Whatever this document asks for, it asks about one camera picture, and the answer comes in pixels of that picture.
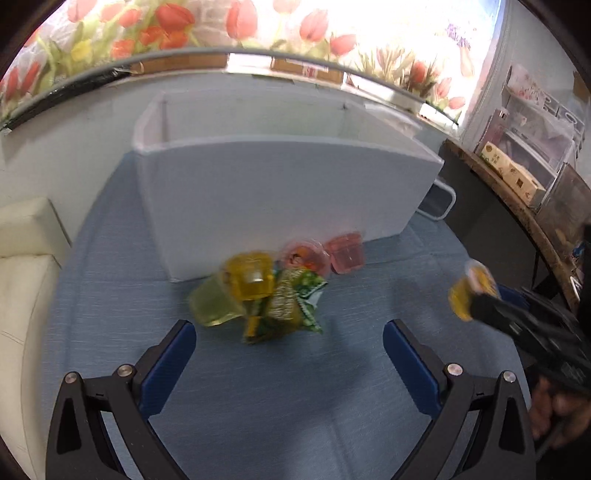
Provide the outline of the person's right hand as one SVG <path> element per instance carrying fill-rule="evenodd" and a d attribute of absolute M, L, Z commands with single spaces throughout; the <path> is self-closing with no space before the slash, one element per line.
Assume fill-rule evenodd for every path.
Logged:
<path fill-rule="evenodd" d="M 552 448 L 559 448 L 579 438 L 590 426 L 590 400 L 560 391 L 541 376 L 531 396 L 529 416 L 535 440 L 551 430 L 554 417 L 563 421 L 562 429 L 551 443 Z"/>

